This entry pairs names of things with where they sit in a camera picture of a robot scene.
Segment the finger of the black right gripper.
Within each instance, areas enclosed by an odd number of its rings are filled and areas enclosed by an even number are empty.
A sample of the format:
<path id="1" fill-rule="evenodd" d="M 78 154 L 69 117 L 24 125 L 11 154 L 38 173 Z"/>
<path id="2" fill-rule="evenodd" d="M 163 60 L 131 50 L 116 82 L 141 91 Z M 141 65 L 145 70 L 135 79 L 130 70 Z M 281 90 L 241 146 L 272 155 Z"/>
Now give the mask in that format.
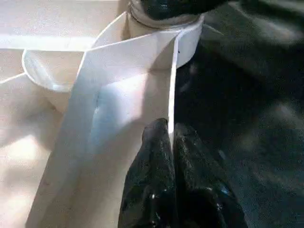
<path id="1" fill-rule="evenodd" d="M 163 20 L 205 13 L 226 2 L 227 0 L 142 0 L 142 7 L 151 19 Z"/>

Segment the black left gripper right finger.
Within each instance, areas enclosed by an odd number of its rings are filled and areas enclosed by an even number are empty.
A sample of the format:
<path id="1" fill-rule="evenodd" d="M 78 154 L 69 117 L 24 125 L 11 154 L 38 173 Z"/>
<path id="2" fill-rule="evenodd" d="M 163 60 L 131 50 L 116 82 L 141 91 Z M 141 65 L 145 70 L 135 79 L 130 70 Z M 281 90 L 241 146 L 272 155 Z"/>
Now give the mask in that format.
<path id="1" fill-rule="evenodd" d="M 173 145 L 181 228 L 246 228 L 228 178 L 196 130 L 178 123 Z"/>

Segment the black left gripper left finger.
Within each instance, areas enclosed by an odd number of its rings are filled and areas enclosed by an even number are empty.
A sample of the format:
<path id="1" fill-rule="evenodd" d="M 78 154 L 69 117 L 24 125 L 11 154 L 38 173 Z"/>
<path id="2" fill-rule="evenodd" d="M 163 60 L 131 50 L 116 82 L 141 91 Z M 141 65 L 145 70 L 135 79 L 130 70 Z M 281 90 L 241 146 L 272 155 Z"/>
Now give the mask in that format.
<path id="1" fill-rule="evenodd" d="M 145 127 L 141 147 L 125 177 L 118 227 L 177 226 L 175 169 L 168 123 L 159 118 Z"/>

